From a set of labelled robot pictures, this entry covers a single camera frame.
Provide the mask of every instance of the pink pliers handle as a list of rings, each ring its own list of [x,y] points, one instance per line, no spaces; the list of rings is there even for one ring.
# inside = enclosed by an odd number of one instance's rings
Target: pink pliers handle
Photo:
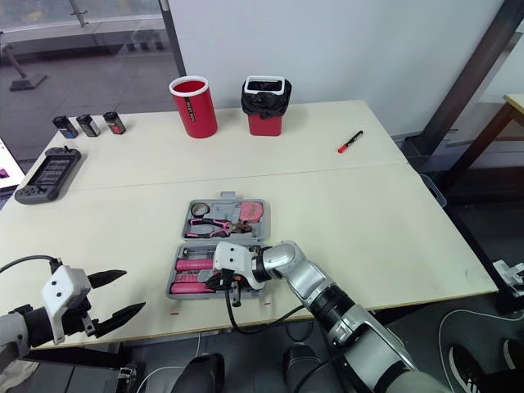
[[[189,225],[191,227],[194,225],[213,225],[215,227],[220,227],[220,229],[210,233],[189,232],[186,233],[186,237],[210,239],[212,237],[228,237],[231,234],[231,221],[227,221],[226,219],[190,219]]]

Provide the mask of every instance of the wire cutters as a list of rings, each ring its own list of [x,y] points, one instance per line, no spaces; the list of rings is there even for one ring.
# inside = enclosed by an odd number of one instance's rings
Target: wire cutters
[[[247,224],[233,224],[231,221],[226,219],[190,219],[189,232],[186,233],[186,237],[210,239],[212,237],[229,237],[231,233],[248,233],[253,230],[250,225]],[[209,233],[191,233],[191,226],[194,225],[213,225],[220,227],[216,231]]]

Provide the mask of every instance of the red marker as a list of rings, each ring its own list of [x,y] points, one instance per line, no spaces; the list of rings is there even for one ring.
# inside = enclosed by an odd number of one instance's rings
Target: red marker
[[[338,152],[339,153],[343,153],[344,151],[346,151],[346,149],[348,148],[348,146],[353,143],[354,141],[357,140],[357,138],[362,135],[364,133],[364,131],[360,130],[358,133],[355,134],[355,136],[350,139],[349,141],[347,141],[347,143],[344,143],[340,149],[338,149]]]

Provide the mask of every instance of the battery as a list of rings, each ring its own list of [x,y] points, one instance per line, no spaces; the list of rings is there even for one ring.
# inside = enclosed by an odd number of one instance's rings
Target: battery
[[[106,112],[104,113],[104,120],[111,129],[112,133],[116,133],[118,135],[125,133],[124,123],[122,123],[122,120],[118,116],[118,113]]]
[[[88,137],[97,137],[100,135],[100,129],[90,115],[81,115],[76,118],[80,128]]]
[[[70,122],[67,116],[57,116],[52,120],[52,122],[65,138],[73,139],[78,137],[78,130],[74,127],[73,123]]]

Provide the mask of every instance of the open tool case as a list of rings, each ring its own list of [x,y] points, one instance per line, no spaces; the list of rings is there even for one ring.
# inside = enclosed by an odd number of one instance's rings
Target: open tool case
[[[261,199],[237,198],[235,192],[221,192],[220,199],[201,199],[189,203],[183,225],[182,237],[187,241],[178,246],[172,261],[171,273],[165,289],[170,299],[209,299],[222,298],[224,291],[211,291],[205,282],[213,276],[213,255],[219,242],[231,242],[260,252],[262,239],[267,235],[269,225],[266,204]],[[248,225],[250,232],[225,232],[220,224],[211,225],[206,220],[227,220],[234,224]],[[241,289],[242,296],[258,296],[260,291],[252,288]]]

